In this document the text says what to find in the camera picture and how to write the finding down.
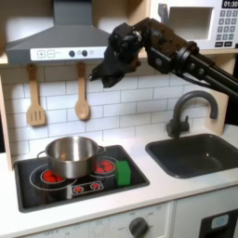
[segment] stove knob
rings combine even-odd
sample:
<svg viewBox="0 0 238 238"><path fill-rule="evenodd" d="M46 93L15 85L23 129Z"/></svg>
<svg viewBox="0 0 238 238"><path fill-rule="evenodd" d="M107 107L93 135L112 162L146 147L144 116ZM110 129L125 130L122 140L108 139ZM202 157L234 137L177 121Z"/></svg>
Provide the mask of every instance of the stove knob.
<svg viewBox="0 0 238 238"><path fill-rule="evenodd" d="M144 218L135 218L129 224L129 230L134 238L140 238L148 229L149 225Z"/></svg>

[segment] range hood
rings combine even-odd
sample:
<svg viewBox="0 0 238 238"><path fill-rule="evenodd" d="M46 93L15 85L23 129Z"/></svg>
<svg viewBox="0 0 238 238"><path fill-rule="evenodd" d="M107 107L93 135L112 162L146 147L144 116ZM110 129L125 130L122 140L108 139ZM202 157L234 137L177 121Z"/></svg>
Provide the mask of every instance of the range hood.
<svg viewBox="0 0 238 238"><path fill-rule="evenodd" d="M109 34L92 25L91 1L54 0L54 26L8 43L8 63L103 59Z"/></svg>

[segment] sink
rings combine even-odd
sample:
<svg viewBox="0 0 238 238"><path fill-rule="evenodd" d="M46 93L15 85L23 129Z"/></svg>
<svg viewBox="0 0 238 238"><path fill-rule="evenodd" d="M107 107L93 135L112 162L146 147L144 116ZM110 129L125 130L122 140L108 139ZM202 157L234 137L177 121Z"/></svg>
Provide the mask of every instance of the sink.
<svg viewBox="0 0 238 238"><path fill-rule="evenodd" d="M146 152L168 175L179 179L238 167L238 150L210 134L155 141Z"/></svg>

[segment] wooden spatula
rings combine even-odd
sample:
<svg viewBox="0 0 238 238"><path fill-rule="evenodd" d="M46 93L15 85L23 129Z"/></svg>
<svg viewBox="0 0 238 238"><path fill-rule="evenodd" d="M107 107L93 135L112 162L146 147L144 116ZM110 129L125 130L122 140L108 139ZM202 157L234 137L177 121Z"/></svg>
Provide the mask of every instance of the wooden spatula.
<svg viewBox="0 0 238 238"><path fill-rule="evenodd" d="M27 71L30 78L30 89L31 89L31 99L32 105L27 112L27 120L31 126L43 125L46 122L46 115L43 108L39 105L38 100L38 90L37 90L37 67L34 64L29 64L27 66Z"/></svg>
<svg viewBox="0 0 238 238"><path fill-rule="evenodd" d="M84 63L77 63L77 71L79 98L75 105L75 113L80 120L87 120L90 110L86 102L86 65Z"/></svg>

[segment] black robotic arm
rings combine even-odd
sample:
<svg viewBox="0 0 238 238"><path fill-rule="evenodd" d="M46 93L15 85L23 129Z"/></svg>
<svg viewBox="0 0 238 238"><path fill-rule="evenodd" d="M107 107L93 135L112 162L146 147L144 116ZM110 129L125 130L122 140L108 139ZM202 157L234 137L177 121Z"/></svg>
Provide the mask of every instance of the black robotic arm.
<svg viewBox="0 0 238 238"><path fill-rule="evenodd" d="M116 27L109 37L104 60L92 71L90 80L100 78L104 87L116 85L126 73L137 69L138 55L143 47L148 63L160 73L174 73L193 84L215 89L238 100L236 78L201 55L195 42L187 42L154 19L142 20L134 26L123 23Z"/></svg>

